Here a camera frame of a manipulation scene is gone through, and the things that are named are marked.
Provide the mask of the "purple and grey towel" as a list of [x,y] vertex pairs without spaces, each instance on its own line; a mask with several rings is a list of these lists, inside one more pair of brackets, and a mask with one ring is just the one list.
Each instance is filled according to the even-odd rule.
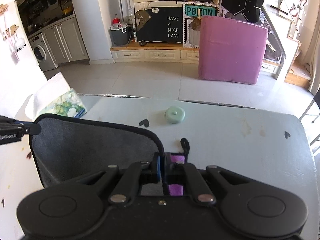
[[40,181],[50,187],[109,165],[121,170],[138,161],[158,161],[163,168],[164,146],[155,133],[123,124],[43,114],[35,122],[39,134],[29,145]]

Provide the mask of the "floral tissue pack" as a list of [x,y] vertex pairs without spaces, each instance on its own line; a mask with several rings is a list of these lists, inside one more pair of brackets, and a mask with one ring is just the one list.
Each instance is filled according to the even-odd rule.
[[80,118],[87,113],[80,97],[74,89],[62,92],[34,93],[29,96],[15,115],[16,119],[35,121],[43,114],[55,114],[70,118]]

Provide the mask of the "round green tape measure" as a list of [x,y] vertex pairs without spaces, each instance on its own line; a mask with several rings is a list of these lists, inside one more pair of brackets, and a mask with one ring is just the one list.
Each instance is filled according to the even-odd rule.
[[168,123],[179,124],[185,119],[185,111],[181,107],[171,106],[165,111],[164,116]]

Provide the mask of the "front-loading washing machine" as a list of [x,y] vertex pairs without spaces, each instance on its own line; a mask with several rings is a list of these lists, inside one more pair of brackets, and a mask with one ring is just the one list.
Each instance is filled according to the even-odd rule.
[[32,37],[29,40],[29,43],[33,50],[33,54],[38,61],[39,67],[43,72],[54,70],[59,66],[54,62],[42,33]]

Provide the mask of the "grey kitchen base cabinet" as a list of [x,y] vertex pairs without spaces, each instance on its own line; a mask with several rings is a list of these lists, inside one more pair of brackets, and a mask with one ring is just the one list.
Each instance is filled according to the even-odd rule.
[[75,17],[58,21],[44,29],[42,35],[56,64],[89,59]]

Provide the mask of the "cream low drawer cabinet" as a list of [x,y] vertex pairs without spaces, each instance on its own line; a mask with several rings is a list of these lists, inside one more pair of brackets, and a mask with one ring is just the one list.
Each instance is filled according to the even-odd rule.
[[127,47],[112,47],[111,54],[114,62],[199,62],[199,50],[184,48],[182,44],[153,43],[140,46],[133,43]]

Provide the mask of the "grey bucket with red item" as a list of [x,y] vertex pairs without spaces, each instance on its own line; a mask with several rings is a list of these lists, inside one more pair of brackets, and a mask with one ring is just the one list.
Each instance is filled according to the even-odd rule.
[[112,20],[110,32],[114,46],[124,46],[129,43],[131,38],[129,25],[125,22],[121,22],[117,15],[115,15],[115,18]]

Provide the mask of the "pink upholstered chair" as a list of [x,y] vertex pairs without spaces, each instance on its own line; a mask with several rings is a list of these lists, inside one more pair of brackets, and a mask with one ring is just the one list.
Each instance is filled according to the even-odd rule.
[[264,59],[268,30],[238,20],[201,20],[199,77],[255,85]]

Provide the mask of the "teal potion sign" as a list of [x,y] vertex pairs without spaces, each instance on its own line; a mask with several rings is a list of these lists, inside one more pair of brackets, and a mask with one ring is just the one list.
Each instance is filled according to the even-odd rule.
[[198,17],[201,16],[216,16],[217,9],[216,7],[208,7],[202,5],[185,5],[184,9],[185,15],[189,17]]

